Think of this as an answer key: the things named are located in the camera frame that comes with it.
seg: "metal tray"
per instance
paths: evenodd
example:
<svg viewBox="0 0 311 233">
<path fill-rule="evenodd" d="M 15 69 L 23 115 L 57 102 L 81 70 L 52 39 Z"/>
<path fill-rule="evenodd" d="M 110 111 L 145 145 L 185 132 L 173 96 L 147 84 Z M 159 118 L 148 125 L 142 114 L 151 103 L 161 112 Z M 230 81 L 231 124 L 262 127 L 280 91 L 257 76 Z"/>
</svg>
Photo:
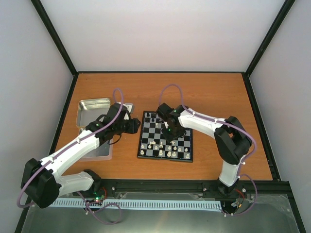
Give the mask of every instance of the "metal tray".
<svg viewBox="0 0 311 233">
<path fill-rule="evenodd" d="M 79 134 L 85 130 L 85 128 L 81 128 L 79 130 Z M 95 161 L 95 160 L 109 160 L 112 157 L 112 145 L 108 144 L 111 143 L 111 140 L 105 142 L 100 147 L 95 150 L 90 151 L 85 156 L 83 156 L 80 161 Z"/>
<path fill-rule="evenodd" d="M 85 127 L 95 121 L 101 114 L 107 114 L 110 107 L 110 99 L 92 99 L 79 102 L 77 114 L 77 127 Z"/>
</svg>

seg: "purple tube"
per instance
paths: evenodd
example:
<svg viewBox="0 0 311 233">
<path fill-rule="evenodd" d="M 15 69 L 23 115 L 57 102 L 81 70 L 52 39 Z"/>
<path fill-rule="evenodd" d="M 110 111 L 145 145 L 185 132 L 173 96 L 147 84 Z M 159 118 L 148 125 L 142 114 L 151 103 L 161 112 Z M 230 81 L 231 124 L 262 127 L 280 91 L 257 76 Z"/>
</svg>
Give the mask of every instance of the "purple tube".
<svg viewBox="0 0 311 233">
<path fill-rule="evenodd" d="M 117 117 L 119 116 L 119 114 L 120 114 L 120 112 L 121 112 L 121 110 L 122 110 L 123 104 L 124 104 L 124 95 L 123 95 L 121 89 L 119 89 L 119 88 L 116 88 L 116 89 L 113 90 L 113 93 L 112 93 L 113 99 L 116 100 L 116 98 L 115 98 L 115 92 L 116 92 L 117 90 L 118 90 L 118 91 L 120 92 L 120 94 L 121 94 L 121 105 L 120 105 L 120 108 L 119 108 L 117 114 L 115 115 L 115 117 L 111 120 L 111 122 L 109 122 L 108 124 L 106 124 L 104 127 L 102 127 L 101 129 L 99 129 L 99 130 L 97 130 L 97 131 L 95 131 L 95 132 L 93 132 L 93 133 L 91 133 L 91 134 L 89 134 L 89 135 L 87 135 L 87 136 L 81 138 L 80 141 L 83 141 L 83 140 L 85 140 L 85 139 L 87 139 L 87 138 L 89 138 L 89 137 L 91 137 L 91 136 L 97 134 L 98 132 L 103 131 L 104 129 L 108 128 L 108 127 L 117 119 Z M 67 150 L 69 150 L 70 148 L 72 148 L 73 146 L 75 146 L 77 143 L 78 143 L 78 142 L 75 141 L 75 142 L 73 142 L 72 144 L 70 144 L 68 147 L 66 147 L 66 148 L 64 148 L 63 150 L 61 150 L 59 153 L 57 153 L 57 154 L 53 157 L 53 160 L 57 159 L 60 155 L 62 155 L 64 152 L 66 152 Z M 51 161 L 48 161 L 47 163 L 45 163 L 45 164 L 44 164 L 41 168 L 39 168 L 38 171 L 36 171 L 36 172 L 31 176 L 31 178 L 25 183 L 24 187 L 21 189 L 20 194 L 19 194 L 19 196 L 18 196 L 18 198 L 17 198 L 17 206 L 18 206 L 19 208 L 26 208 L 26 207 L 29 207 L 29 206 L 31 206 L 31 205 L 34 204 L 34 202 L 32 201 L 31 203 L 29 203 L 29 204 L 27 204 L 27 205 L 21 205 L 21 204 L 20 204 L 21 197 L 22 197 L 23 193 L 25 192 L 26 188 L 29 186 L 29 184 L 34 180 L 34 178 L 35 178 L 47 165 L 49 165 L 50 163 L 51 163 Z"/>
<path fill-rule="evenodd" d="M 167 85 L 166 87 L 163 88 L 163 90 L 161 91 L 161 94 L 160 94 L 159 105 L 161 105 L 162 96 L 163 96 L 164 91 L 165 91 L 168 87 L 170 87 L 170 86 L 175 86 L 175 87 L 178 88 L 179 93 L 180 93 L 180 102 L 181 102 L 181 105 L 183 106 L 183 108 L 184 108 L 188 113 L 193 114 L 192 111 L 190 111 L 189 109 L 187 109 L 187 108 L 185 107 L 185 105 L 184 105 L 183 92 L 182 92 L 180 86 L 177 85 L 177 84 L 169 84 L 169 85 Z M 196 114 L 196 116 L 199 117 L 199 118 L 201 118 L 201 119 L 204 119 L 204 120 L 208 120 L 208 121 L 211 121 L 211 122 L 215 122 L 214 118 L 210 118 L 210 117 L 207 117 L 207 116 L 202 116 L 202 115 L 200 115 L 200 113 Z M 223 125 L 226 125 L 226 126 L 228 126 L 228 127 L 233 128 L 233 129 L 235 129 L 235 130 L 237 130 L 237 131 L 240 131 L 241 133 L 243 133 L 244 135 L 246 135 L 249 139 L 251 139 L 251 141 L 253 142 L 253 144 L 254 144 L 253 150 L 252 150 L 248 155 L 246 155 L 246 156 L 244 157 L 243 160 L 241 160 L 242 163 L 243 163 L 247 158 L 249 158 L 251 155 L 253 155 L 253 154 L 256 152 L 256 150 L 257 150 L 257 143 L 256 143 L 255 139 L 254 139 L 249 133 L 247 133 L 246 131 L 240 129 L 239 127 L 237 127 L 237 126 L 235 126 L 235 125 L 229 124 L 229 123 L 224 122 L 224 121 L 222 121 L 222 120 L 217 120 L 216 123 L 223 124 Z"/>
<path fill-rule="evenodd" d="M 253 181 L 253 179 L 252 179 L 249 175 L 247 175 L 247 174 L 241 174 L 240 176 L 246 176 L 246 177 L 252 182 L 252 184 L 253 184 L 253 186 L 254 186 L 254 189 L 255 189 L 255 199 L 254 199 L 252 205 L 251 205 L 247 210 L 243 211 L 242 213 L 234 214 L 234 215 L 232 215 L 232 216 L 241 216 L 241 215 L 243 215 L 243 214 L 246 214 L 248 211 L 250 211 L 250 210 L 254 207 L 255 202 L 257 201 L 258 191 L 257 191 L 257 187 L 256 187 L 256 184 L 255 184 L 255 182 Z"/>
<path fill-rule="evenodd" d="M 83 197 L 83 195 L 82 195 L 80 192 L 77 192 L 77 194 L 79 194 L 79 196 L 82 198 L 82 200 L 83 200 L 84 203 L 86 204 L 86 208 L 88 209 L 88 211 L 94 216 L 94 218 L 96 218 L 96 220 L 98 220 L 98 221 L 101 222 L 102 224 L 104 224 L 104 225 L 114 225 L 114 224 L 120 222 L 120 220 L 121 220 L 121 218 L 122 218 L 122 209 L 119 207 L 118 204 L 116 204 L 116 203 L 110 203 L 110 204 L 107 204 L 107 205 L 103 206 L 103 207 L 100 208 L 99 210 L 93 212 L 93 211 L 91 210 L 89 204 L 87 203 L 87 200 Z M 98 212 L 104 210 L 106 207 L 111 206 L 111 205 L 114 205 L 114 206 L 116 206 L 116 207 L 118 208 L 119 213 L 120 213 L 120 214 L 119 214 L 119 218 L 118 218 L 116 221 L 114 221 L 114 222 L 104 222 L 104 221 L 100 220 L 100 219 L 96 216 L 95 213 L 98 213 Z"/>
</svg>

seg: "wooden table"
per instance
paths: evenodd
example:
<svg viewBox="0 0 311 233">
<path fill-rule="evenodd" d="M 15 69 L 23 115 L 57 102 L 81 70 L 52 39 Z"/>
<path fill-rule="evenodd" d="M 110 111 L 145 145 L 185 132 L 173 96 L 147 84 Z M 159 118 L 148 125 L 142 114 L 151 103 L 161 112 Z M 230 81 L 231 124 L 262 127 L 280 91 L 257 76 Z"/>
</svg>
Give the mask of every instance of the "wooden table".
<svg viewBox="0 0 311 233">
<path fill-rule="evenodd" d="M 124 93 L 125 102 L 135 105 L 132 116 L 141 121 L 144 110 L 155 111 L 157 109 L 159 94 L 163 87 L 170 83 L 177 83 L 181 86 L 184 102 L 190 108 L 214 117 L 237 117 L 258 143 L 257 152 L 246 161 L 242 172 L 256 180 L 272 179 L 242 76 L 239 73 L 80 74 L 57 149 L 78 135 L 76 118 L 80 100 L 106 97 L 112 100 L 112 91 L 118 87 Z M 163 101 L 171 107 L 178 106 L 180 104 L 178 89 L 168 88 Z M 215 180 L 219 177 L 223 161 L 212 138 L 193 131 L 193 163 L 184 163 L 138 159 L 139 132 L 123 134 L 121 141 L 113 145 L 111 160 L 77 162 L 66 174 L 90 168 L 102 178 L 110 179 Z"/>
</svg>

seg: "chessboard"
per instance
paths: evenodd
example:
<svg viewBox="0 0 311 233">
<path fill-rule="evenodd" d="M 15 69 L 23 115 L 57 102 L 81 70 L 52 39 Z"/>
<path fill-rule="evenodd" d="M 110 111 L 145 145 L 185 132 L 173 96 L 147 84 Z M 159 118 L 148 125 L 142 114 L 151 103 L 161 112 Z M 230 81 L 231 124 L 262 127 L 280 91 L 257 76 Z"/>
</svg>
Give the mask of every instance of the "chessboard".
<svg viewBox="0 0 311 233">
<path fill-rule="evenodd" d="M 137 157 L 192 163 L 192 129 L 186 129 L 184 137 L 168 142 L 161 132 L 161 129 L 164 128 L 165 124 L 156 112 L 144 111 Z"/>
</svg>

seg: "robotic arm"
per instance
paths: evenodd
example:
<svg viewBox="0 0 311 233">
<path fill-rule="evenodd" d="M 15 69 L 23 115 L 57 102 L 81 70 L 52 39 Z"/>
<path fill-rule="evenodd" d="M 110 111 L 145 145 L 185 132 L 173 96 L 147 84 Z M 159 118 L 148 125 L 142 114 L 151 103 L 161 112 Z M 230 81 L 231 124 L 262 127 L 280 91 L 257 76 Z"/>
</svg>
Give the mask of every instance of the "robotic arm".
<svg viewBox="0 0 311 233">
<path fill-rule="evenodd" d="M 62 149 L 40 161 L 32 158 L 26 163 L 21 188 L 24 187 L 39 168 L 50 162 L 25 189 L 25 193 L 40 208 L 48 207 L 59 196 L 64 194 L 86 190 L 94 193 L 99 190 L 101 178 L 90 169 L 74 175 L 62 175 L 85 154 L 98 148 L 104 142 L 109 141 L 114 135 L 121 136 L 122 133 L 137 133 L 140 121 L 137 118 L 131 119 L 130 113 L 133 110 L 133 105 L 124 104 L 119 116 L 109 127 L 81 140 L 111 122 L 119 108 L 120 103 L 111 105 L 106 115 L 99 116 L 95 121 L 87 125 L 85 131 L 81 132 L 78 137 Z M 55 159 L 54 157 L 60 152 L 62 153 Z"/>
<path fill-rule="evenodd" d="M 163 119 L 166 128 L 162 133 L 167 141 L 176 140 L 183 137 L 186 133 L 185 128 L 194 129 L 215 139 L 221 158 L 223 159 L 223 168 L 219 176 L 219 191 L 223 195 L 229 194 L 238 181 L 241 160 L 248 153 L 252 141 L 241 132 L 230 128 L 216 121 L 225 121 L 244 130 L 239 120 L 233 116 L 228 119 L 214 118 L 204 114 L 191 114 L 194 111 L 190 108 L 186 111 L 182 105 L 176 109 L 167 104 L 161 104 L 156 113 Z M 202 119 L 201 117 L 214 119 L 215 122 Z"/>
</svg>

